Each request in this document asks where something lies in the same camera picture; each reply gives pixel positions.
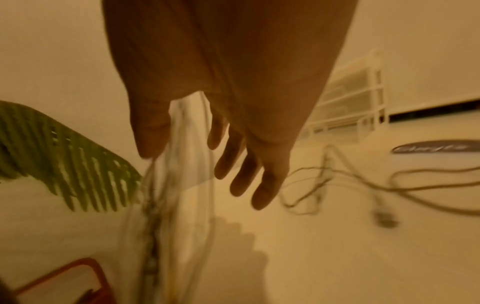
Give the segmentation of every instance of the white rack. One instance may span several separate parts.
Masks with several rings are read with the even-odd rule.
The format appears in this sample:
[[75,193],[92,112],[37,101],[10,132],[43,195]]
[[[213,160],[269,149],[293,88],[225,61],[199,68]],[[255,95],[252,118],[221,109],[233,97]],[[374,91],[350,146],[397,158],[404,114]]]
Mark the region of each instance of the white rack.
[[319,133],[354,127],[356,139],[360,141],[388,125],[385,87],[379,50],[335,69],[298,140],[315,141]]

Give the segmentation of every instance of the finger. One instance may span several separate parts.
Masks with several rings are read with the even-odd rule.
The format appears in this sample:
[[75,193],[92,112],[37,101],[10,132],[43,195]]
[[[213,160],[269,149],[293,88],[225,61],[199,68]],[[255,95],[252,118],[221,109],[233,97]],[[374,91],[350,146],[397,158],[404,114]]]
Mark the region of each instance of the finger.
[[263,167],[265,171],[261,183],[251,198],[251,204],[256,210],[267,207],[280,191],[290,169],[289,158],[264,162]]
[[240,171],[230,185],[230,193],[233,196],[241,196],[248,189],[252,181],[260,171],[260,160],[255,156],[252,150],[247,149],[247,155]]
[[129,94],[130,123],[141,158],[158,157],[170,138],[170,102]]
[[211,127],[210,127],[210,133],[208,134],[208,139],[207,139],[207,145],[211,150],[215,150],[220,142],[222,141],[225,130],[227,129],[227,120],[220,115],[220,113],[215,110],[211,105],[210,105],[210,111],[211,111]]
[[215,166],[215,177],[224,179],[244,149],[245,140],[243,135],[230,126],[228,128],[228,141],[226,142],[225,150]]

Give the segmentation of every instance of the tangled cable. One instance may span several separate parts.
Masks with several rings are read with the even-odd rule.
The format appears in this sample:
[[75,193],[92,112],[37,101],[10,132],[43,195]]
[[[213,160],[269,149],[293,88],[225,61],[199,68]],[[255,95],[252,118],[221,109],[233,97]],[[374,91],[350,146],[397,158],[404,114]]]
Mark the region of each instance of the tangled cable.
[[[334,154],[340,160],[340,162],[347,168],[348,171],[334,169],[334,166],[333,166],[334,159],[332,158],[332,154]],[[334,179],[335,174],[341,174],[347,177],[354,178],[355,180],[362,183],[370,190],[376,202],[376,207],[373,211],[375,220],[377,224],[383,227],[395,227],[397,226],[398,222],[396,221],[393,213],[386,206],[384,200],[380,197],[380,194],[379,194],[380,191],[394,193],[401,197],[407,198],[408,200],[414,203],[420,204],[424,207],[427,207],[436,211],[446,212],[454,215],[480,217],[480,209],[467,209],[467,208],[455,208],[455,207],[442,206],[433,201],[429,201],[411,194],[411,192],[424,191],[424,190],[480,186],[480,181],[466,182],[466,183],[453,183],[453,184],[436,184],[436,185],[419,186],[419,187],[399,187],[398,183],[396,182],[396,179],[402,175],[409,175],[409,174],[416,174],[416,173],[465,173],[465,172],[479,171],[480,166],[473,167],[473,168],[465,168],[465,169],[402,170],[402,171],[395,172],[389,177],[388,179],[389,186],[382,186],[368,180],[358,169],[356,169],[352,165],[352,163],[345,157],[345,155],[340,151],[340,149],[338,149],[334,145],[328,145],[325,147],[321,166],[302,167],[292,171],[288,176],[292,176],[303,170],[319,170],[319,174],[315,178],[315,184],[313,188],[310,191],[308,191],[306,194],[301,196],[299,199],[294,201],[293,203],[287,203],[282,193],[280,193],[280,196],[279,196],[281,204],[290,212],[293,212],[298,215],[317,214],[320,210],[320,204],[324,198],[322,190],[324,190],[325,186]],[[315,208],[313,211],[307,211],[303,213],[293,211],[293,209],[299,206],[302,201],[310,197],[315,198]]]

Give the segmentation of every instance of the red object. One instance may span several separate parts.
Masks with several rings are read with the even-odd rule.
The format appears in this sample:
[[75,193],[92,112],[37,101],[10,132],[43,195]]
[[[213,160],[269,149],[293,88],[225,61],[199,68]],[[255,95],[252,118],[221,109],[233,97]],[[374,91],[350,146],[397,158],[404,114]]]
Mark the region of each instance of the red object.
[[100,289],[98,290],[87,290],[77,301],[78,304],[117,304],[115,301],[114,294],[112,292],[112,289],[107,282],[107,278],[105,277],[105,274],[102,270],[102,267],[100,264],[90,258],[81,258],[76,261],[73,261],[65,266],[62,266],[58,269],[55,269],[54,271],[47,273],[44,276],[39,277],[38,279],[28,283],[25,286],[22,286],[14,291],[15,295],[18,296],[19,294],[28,291],[37,285],[40,285],[44,283],[45,281],[48,281],[51,278],[54,278],[63,272],[67,272],[68,270],[78,267],[78,266],[89,266],[93,272],[96,275],[96,278],[98,279],[100,283]]

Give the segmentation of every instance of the wire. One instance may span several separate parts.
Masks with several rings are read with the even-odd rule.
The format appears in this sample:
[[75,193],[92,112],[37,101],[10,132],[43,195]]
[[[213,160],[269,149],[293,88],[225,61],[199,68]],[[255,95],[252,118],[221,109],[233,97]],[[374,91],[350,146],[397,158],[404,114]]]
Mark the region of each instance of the wire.
[[[340,162],[347,168],[348,171],[334,169],[333,159],[331,156],[332,154],[335,155],[336,158],[340,160]],[[306,200],[307,198],[318,195],[319,191],[324,189],[325,186],[334,179],[334,173],[336,173],[336,174],[341,174],[341,175],[353,178],[358,182],[362,183],[363,185],[365,185],[370,190],[376,202],[376,208],[374,210],[374,214],[377,217],[377,220],[378,220],[378,217],[382,217],[381,219],[379,219],[380,221],[382,220],[384,221],[383,223],[381,223],[382,225],[393,225],[391,221],[393,221],[394,219],[393,219],[393,214],[388,210],[384,200],[382,200],[382,198],[380,197],[380,194],[379,194],[380,191],[394,193],[400,197],[408,199],[411,202],[420,204],[424,207],[427,207],[436,211],[440,211],[440,212],[445,212],[445,213],[454,214],[454,215],[461,215],[461,216],[474,216],[474,217],[480,216],[480,209],[455,208],[455,207],[443,206],[433,201],[426,200],[411,194],[411,192],[425,191],[425,190],[451,189],[451,188],[453,189],[453,188],[480,186],[480,181],[473,181],[473,182],[466,182],[466,183],[452,183],[452,184],[436,184],[436,185],[427,185],[427,186],[418,186],[418,187],[399,187],[396,181],[396,179],[400,176],[412,175],[416,173],[466,173],[466,172],[480,171],[480,166],[473,167],[473,168],[465,168],[465,169],[423,168],[423,169],[414,169],[414,170],[402,170],[402,171],[395,172],[389,177],[388,179],[389,186],[382,186],[368,180],[357,168],[355,168],[352,165],[352,163],[345,157],[345,155],[341,152],[339,148],[337,148],[334,145],[328,145],[325,147],[321,166],[298,168],[292,171],[288,176],[290,177],[304,170],[319,170],[320,172],[316,178],[317,181],[312,187],[312,189],[309,190],[306,194],[302,195],[297,200],[295,200],[293,203],[290,203],[290,204],[287,203],[284,195],[280,193],[280,196],[279,196],[280,202],[289,211],[299,206],[300,203]],[[325,177],[328,171],[331,172],[331,175],[328,177]],[[323,197],[324,195],[320,195],[320,196],[318,195],[318,197],[316,198],[315,210],[302,212],[302,213],[299,213],[299,212],[294,212],[294,213],[298,215],[317,214],[320,210],[319,205],[321,204]]]

